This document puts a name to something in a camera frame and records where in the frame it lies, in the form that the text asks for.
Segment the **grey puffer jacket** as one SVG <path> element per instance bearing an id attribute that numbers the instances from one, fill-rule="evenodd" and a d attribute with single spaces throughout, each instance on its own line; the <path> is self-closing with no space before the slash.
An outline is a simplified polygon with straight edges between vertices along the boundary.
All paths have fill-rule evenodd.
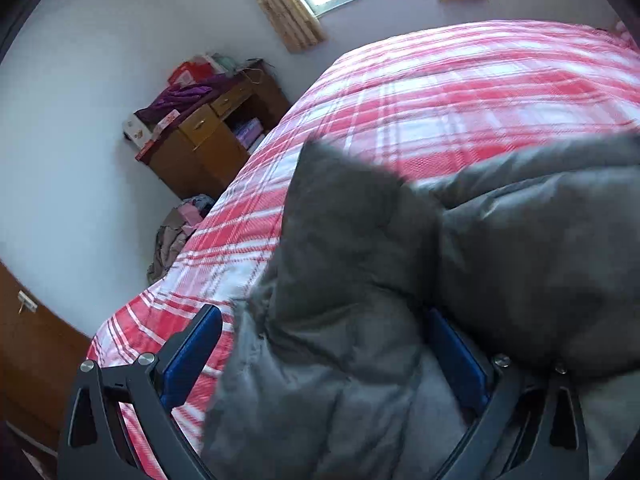
<path id="1" fill-rule="evenodd" d="M 435 479 L 471 419 L 437 310 L 579 396 L 589 477 L 639 474 L 639 137 L 573 139 L 424 185 L 304 143 L 205 416 L 217 479 Z"/>

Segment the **flat red box on desk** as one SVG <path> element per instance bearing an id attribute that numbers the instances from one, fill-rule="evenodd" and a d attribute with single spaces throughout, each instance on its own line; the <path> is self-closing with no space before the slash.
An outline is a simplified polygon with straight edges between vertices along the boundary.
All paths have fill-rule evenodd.
<path id="1" fill-rule="evenodd" d="M 158 124 L 154 126 L 152 131 L 152 140 L 149 141 L 141 151 L 138 151 L 136 156 L 137 160 L 141 160 L 142 157 L 153 147 L 156 141 L 160 140 L 160 136 L 168 129 L 180 116 L 178 110 L 172 110 L 169 112 Z"/>

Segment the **red plaid bed sheet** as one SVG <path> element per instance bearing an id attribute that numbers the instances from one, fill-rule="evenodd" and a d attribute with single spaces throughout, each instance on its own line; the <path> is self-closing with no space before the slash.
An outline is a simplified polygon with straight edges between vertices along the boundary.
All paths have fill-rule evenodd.
<path id="1" fill-rule="evenodd" d="M 526 148 L 627 132 L 639 136 L 639 53 L 588 26 L 481 22 L 349 52 L 284 116 L 167 275 L 102 325 L 87 360 L 132 364 L 159 352 L 201 307 L 217 307 L 220 338 L 186 402 L 171 410 L 202 460 L 205 416 L 233 348 L 234 306 L 277 247 L 305 142 L 424 185 Z M 132 405 L 120 409 L 145 479 L 168 479 Z"/>

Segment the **white carton on desk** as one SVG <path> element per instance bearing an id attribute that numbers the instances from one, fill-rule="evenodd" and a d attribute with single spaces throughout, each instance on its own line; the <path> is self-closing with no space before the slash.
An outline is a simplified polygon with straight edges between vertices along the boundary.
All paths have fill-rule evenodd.
<path id="1" fill-rule="evenodd" d="M 139 151 L 152 140 L 152 131 L 136 114 L 130 114 L 122 123 L 122 132 Z"/>

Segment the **clothes pile on floor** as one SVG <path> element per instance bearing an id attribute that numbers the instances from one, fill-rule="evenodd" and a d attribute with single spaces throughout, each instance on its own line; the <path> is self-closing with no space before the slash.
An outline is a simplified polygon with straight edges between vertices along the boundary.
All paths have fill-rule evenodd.
<path id="1" fill-rule="evenodd" d="M 168 273 L 214 203 L 210 196 L 198 194 L 183 200 L 179 206 L 171 209 L 155 235 L 153 257 L 146 271 L 146 279 L 150 285 Z"/>

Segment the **stacked boxes under desk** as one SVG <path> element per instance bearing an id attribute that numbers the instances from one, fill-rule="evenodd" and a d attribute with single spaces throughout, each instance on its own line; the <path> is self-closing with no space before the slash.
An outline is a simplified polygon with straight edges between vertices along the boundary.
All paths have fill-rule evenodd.
<path id="1" fill-rule="evenodd" d="M 250 154 L 253 154 L 262 140 L 265 139 L 265 129 L 258 118 L 253 118 L 234 130 L 234 135 Z"/>

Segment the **wooden desk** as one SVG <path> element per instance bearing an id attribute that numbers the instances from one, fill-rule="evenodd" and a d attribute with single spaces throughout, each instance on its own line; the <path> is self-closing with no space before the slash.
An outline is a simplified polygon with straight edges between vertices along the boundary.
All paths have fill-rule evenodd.
<path id="1" fill-rule="evenodd" d="M 180 198 L 217 198 L 250 158 L 252 144 L 239 139 L 240 128 L 255 119 L 270 133 L 290 107 L 270 65 L 258 58 L 179 115 L 136 159 Z"/>

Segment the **purple garment on desk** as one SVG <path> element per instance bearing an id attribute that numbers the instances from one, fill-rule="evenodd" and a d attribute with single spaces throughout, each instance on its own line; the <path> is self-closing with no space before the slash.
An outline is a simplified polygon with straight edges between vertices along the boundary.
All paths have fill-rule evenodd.
<path id="1" fill-rule="evenodd" d="M 234 84 L 234 79 L 226 75 L 215 75 L 183 87 L 172 84 L 160 92 L 149 106 L 136 110 L 134 114 L 145 124 L 155 125 L 173 110 L 182 114 L 209 93 L 220 96 Z"/>

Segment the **left beige curtain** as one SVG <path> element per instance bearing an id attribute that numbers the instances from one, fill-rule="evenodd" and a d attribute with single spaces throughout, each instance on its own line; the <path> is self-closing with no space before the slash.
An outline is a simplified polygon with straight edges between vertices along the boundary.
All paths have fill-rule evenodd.
<path id="1" fill-rule="evenodd" d="M 323 44 L 326 34 L 304 0 L 256 0 L 290 53 L 302 53 Z"/>

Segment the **brown wooden door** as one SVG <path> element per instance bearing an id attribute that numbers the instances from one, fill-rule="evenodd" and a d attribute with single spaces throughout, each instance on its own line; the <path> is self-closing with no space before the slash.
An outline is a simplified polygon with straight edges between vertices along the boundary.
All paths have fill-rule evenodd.
<path id="1" fill-rule="evenodd" d="M 45 306 L 24 307 L 28 294 L 1 269 L 1 419 L 54 451 L 89 338 Z"/>

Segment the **pink folded quilt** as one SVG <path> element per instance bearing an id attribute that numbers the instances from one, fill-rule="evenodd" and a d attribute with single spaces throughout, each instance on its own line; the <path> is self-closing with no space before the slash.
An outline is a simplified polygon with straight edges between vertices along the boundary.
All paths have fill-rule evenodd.
<path id="1" fill-rule="evenodd" d="M 617 20 L 615 22 L 612 29 L 612 34 L 618 39 L 622 40 L 623 43 L 626 44 L 626 46 L 630 47 L 632 50 L 640 52 L 638 44 L 634 41 L 634 37 L 631 35 L 631 32 L 628 30 L 622 20 Z"/>

